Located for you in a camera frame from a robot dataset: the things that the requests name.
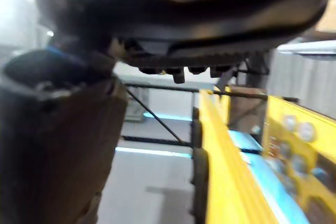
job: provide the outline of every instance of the white wall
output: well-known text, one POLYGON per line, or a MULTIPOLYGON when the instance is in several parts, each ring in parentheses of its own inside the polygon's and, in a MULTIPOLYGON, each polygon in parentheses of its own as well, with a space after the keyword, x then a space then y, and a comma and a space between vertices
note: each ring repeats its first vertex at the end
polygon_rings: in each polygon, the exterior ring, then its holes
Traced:
MULTIPOLYGON (((128 66, 122 62, 118 62, 114 68, 114 72, 117 75, 134 77, 134 78, 153 78, 155 80, 170 80, 173 83, 173 76, 170 74, 158 75, 158 74, 145 74, 138 68, 128 66)), ((218 78, 210 78, 210 70, 207 69, 204 73, 192 74, 188 71, 188 68, 184 68, 184 78, 186 82, 202 82, 202 83, 216 83, 218 78)))
POLYGON ((150 109, 158 114, 190 117, 192 94, 188 92, 150 90, 150 109))
POLYGON ((0 0, 0 45, 33 48, 36 21, 33 1, 0 0))

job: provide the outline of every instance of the gray floor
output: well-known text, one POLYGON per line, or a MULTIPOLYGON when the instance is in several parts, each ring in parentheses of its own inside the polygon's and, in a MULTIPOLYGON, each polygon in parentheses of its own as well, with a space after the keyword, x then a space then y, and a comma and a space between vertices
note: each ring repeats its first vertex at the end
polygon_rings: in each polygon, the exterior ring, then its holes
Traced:
POLYGON ((269 94, 300 98, 300 104, 336 118, 336 62, 276 53, 268 80, 269 94))
MULTIPOLYGON (((183 141, 190 142, 191 127, 189 121, 167 119, 162 119, 162 121, 183 141)), ((145 118, 143 123, 124 122, 121 135, 176 140, 175 137, 154 118, 145 118)))
MULTIPOLYGON (((190 148, 121 142, 119 146, 189 153, 190 148)), ((192 224, 192 160, 116 151, 98 224, 192 224)))

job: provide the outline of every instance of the black rubber wheel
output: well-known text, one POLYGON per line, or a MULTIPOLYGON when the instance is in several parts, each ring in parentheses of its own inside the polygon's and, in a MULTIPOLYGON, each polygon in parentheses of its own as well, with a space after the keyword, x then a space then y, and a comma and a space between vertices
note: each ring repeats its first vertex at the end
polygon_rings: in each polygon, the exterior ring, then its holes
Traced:
POLYGON ((209 159, 204 149, 194 148, 194 200, 192 215, 196 224, 204 224, 207 209, 209 159))
POLYGON ((199 109, 196 107, 193 107, 193 114, 192 114, 192 119, 193 120, 199 120, 199 109))
POLYGON ((193 148, 202 148, 203 128, 199 120, 194 120, 192 123, 191 143, 193 148))

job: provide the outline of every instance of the black metal rod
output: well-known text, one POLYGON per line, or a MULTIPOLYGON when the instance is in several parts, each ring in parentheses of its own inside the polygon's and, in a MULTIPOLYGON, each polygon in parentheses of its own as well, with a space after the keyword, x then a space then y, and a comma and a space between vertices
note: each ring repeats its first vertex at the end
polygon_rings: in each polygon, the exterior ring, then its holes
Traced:
POLYGON ((175 145, 175 146, 187 146, 192 147, 190 143, 181 143, 175 140, 166 140, 158 138, 148 138, 148 137, 137 137, 137 136, 122 136, 126 141, 140 142, 140 143, 151 143, 151 144, 166 144, 166 145, 175 145))
POLYGON ((195 107, 195 93, 192 93, 192 96, 191 96, 191 119, 193 119, 194 107, 195 107))
POLYGON ((166 130, 169 131, 179 142, 187 146, 187 143, 179 138, 160 118, 158 118, 153 111, 150 110, 142 101, 140 101, 129 89, 126 89, 126 92, 133 97, 145 110, 147 110, 166 130))
MULTIPOLYGON (((149 84, 139 84, 139 83, 124 83, 127 87, 135 87, 135 88, 144 88, 144 89, 162 89, 162 90, 173 90, 173 91, 183 91, 183 92, 191 92, 191 93, 198 93, 199 89, 191 89, 191 88, 178 88, 178 87, 166 87, 166 86, 159 86, 159 85, 149 85, 149 84)), ((267 101, 268 95, 266 94, 246 94, 246 93, 232 93, 232 92, 219 92, 212 90, 214 94, 219 95, 227 95, 229 97, 243 97, 243 98, 252 98, 252 99, 260 99, 267 101)), ((297 98, 292 97, 283 97, 284 100, 289 102, 297 102, 297 98)))

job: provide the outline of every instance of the black cable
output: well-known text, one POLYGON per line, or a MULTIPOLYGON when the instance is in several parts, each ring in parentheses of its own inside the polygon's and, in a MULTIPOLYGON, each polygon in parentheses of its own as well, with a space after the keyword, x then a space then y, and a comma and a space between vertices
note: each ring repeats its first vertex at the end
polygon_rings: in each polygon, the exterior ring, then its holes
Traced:
POLYGON ((147 110, 166 130, 169 131, 179 142, 183 143, 184 145, 188 146, 188 144, 179 138, 160 118, 158 118, 153 111, 151 111, 142 101, 140 101, 129 89, 126 89, 126 92, 133 97, 145 110, 147 110))

